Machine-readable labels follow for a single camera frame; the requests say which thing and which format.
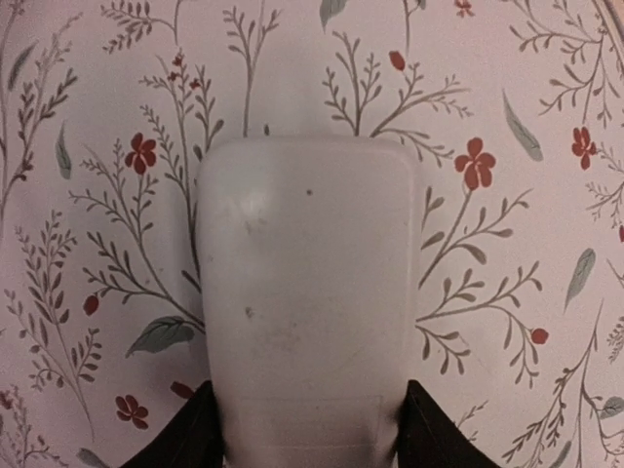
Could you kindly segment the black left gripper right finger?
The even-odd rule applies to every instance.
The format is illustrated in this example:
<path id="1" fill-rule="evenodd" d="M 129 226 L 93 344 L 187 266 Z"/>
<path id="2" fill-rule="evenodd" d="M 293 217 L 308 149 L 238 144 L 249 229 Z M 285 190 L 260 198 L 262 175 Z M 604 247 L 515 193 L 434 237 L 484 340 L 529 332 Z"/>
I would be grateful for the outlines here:
<path id="1" fill-rule="evenodd" d="M 399 468 L 497 468 L 414 379 L 399 413 L 396 453 Z"/>

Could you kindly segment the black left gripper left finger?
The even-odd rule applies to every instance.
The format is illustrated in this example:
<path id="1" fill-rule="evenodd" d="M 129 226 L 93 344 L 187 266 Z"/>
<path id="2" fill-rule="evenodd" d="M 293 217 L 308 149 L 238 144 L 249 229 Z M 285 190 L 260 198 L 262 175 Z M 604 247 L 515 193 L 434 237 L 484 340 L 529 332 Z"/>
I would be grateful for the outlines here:
<path id="1" fill-rule="evenodd" d="M 207 380 L 155 439 L 122 468 L 222 467 L 224 452 L 215 392 Z"/>

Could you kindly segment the white air conditioner remote control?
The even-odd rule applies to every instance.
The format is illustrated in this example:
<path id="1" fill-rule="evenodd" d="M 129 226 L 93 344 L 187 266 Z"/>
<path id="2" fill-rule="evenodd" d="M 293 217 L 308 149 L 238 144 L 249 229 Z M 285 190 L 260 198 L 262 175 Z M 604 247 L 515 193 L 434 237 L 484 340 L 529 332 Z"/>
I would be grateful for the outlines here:
<path id="1" fill-rule="evenodd" d="M 407 392 L 416 160 L 353 136 L 212 149 L 197 251 L 232 467 L 389 467 Z"/>

